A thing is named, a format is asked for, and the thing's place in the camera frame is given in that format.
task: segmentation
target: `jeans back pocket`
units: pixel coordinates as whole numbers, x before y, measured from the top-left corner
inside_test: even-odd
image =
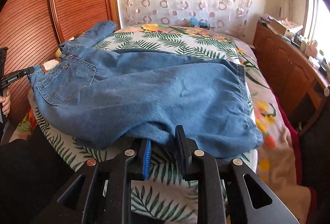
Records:
[[[96,66],[71,55],[45,75],[36,87],[49,104],[61,106],[69,102],[77,91],[90,85],[95,72]]]

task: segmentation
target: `black pants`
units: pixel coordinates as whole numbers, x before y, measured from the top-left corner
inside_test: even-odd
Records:
[[[0,146],[0,224],[30,223],[73,173],[39,126],[27,141]],[[132,223],[164,221],[133,213]]]

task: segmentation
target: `hand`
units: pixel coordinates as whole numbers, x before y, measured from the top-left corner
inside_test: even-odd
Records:
[[[2,112],[7,115],[10,112],[10,90],[7,88],[6,97],[0,97],[0,102],[2,102]]]

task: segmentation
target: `bed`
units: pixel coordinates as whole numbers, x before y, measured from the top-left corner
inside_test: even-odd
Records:
[[[219,46],[218,40],[224,41],[226,46]],[[201,28],[144,24],[121,29],[95,48],[162,50],[203,59],[225,58],[244,65],[250,115],[263,133],[264,144],[237,157],[257,173],[300,223],[306,223],[308,213],[315,205],[315,195],[312,190],[300,186],[298,135],[279,107],[246,43]],[[38,124],[56,152],[75,171],[90,158],[98,161],[111,159],[131,145],[131,141],[125,138],[104,151],[78,146],[75,138],[56,130],[42,117],[32,91],[28,99],[31,108],[11,140],[26,138]],[[182,180],[178,163],[160,147],[153,147],[148,180],[132,182],[131,197],[134,212],[173,222],[194,223],[197,220],[197,181]]]

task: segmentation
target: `blue object on bed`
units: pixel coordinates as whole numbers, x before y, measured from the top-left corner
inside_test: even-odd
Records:
[[[89,147],[104,149],[129,136],[171,149],[176,125],[217,158],[262,144],[241,65],[90,44],[64,43],[62,53],[58,66],[46,74],[36,66],[29,79],[42,116]]]

